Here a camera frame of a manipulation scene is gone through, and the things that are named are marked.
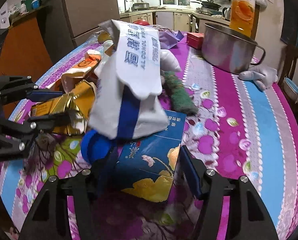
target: purple plastic bag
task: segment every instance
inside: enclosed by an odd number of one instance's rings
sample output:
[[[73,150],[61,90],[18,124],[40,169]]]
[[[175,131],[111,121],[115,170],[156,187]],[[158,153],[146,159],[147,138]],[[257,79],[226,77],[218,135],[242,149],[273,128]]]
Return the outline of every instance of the purple plastic bag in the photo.
[[[161,49],[171,49],[172,47],[177,45],[177,43],[184,37],[181,31],[178,31],[178,33],[176,34],[172,30],[161,25],[150,25],[147,27],[151,27],[159,31],[159,41]]]

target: gold foil wrapper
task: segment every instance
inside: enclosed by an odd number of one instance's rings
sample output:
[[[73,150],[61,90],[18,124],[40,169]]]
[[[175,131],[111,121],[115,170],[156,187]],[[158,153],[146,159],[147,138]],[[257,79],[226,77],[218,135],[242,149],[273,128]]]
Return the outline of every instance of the gold foil wrapper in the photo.
[[[95,92],[96,86],[93,83],[82,80],[71,92],[32,106],[31,116],[64,113],[68,109],[76,110],[75,115],[70,116],[71,124],[55,127],[53,133],[69,136],[83,134],[95,100]]]

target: alcohol wipes package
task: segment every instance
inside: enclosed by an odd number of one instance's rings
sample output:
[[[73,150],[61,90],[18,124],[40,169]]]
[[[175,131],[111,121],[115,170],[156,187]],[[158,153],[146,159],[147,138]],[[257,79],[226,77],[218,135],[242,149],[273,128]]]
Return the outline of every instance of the alcohol wipes package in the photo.
[[[100,25],[114,42],[97,83],[89,125],[110,139],[134,139],[167,128],[157,98],[162,92],[158,31],[110,20]]]

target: red box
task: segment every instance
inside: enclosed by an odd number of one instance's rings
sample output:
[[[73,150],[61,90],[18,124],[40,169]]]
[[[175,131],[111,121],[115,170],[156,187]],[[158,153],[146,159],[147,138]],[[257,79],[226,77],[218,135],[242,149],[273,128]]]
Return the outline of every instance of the red box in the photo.
[[[188,33],[187,44],[195,49],[201,49],[204,36],[203,33]]]

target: metal screw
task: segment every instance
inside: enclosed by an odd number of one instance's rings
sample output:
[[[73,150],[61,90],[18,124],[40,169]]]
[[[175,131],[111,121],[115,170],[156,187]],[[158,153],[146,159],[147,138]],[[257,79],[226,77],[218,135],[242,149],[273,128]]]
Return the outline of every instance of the metal screw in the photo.
[[[243,182],[243,183],[246,183],[249,181],[248,177],[247,176],[241,176],[240,177],[240,180]]]
[[[30,124],[30,127],[31,127],[31,129],[36,128],[36,123],[35,123],[35,122],[32,122],[32,123]]]
[[[209,176],[213,176],[213,175],[216,174],[216,172],[215,172],[215,170],[213,170],[213,169],[208,169],[208,170],[207,170],[207,174],[208,174]]]
[[[50,182],[55,182],[56,180],[57,180],[57,176],[55,176],[55,175],[52,175],[49,177]]]
[[[87,176],[91,173],[91,171],[89,169],[85,169],[81,173],[82,173],[82,175]]]
[[[20,143],[20,144],[19,144],[19,150],[20,150],[20,151],[23,151],[25,147],[26,147],[26,146],[24,145],[24,143]]]

